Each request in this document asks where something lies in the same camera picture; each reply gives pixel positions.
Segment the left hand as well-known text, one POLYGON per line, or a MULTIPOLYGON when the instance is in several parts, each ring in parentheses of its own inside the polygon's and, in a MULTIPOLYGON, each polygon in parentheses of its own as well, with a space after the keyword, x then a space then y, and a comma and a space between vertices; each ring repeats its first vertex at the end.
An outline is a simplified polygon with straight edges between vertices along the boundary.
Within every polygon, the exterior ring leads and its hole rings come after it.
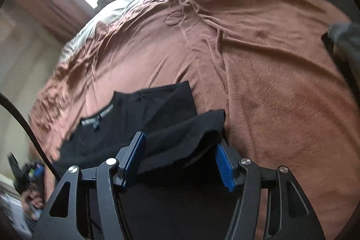
POLYGON ((44 207, 40 193, 27 189, 21 194, 21 204, 25 215, 32 220, 38 220, 44 207))

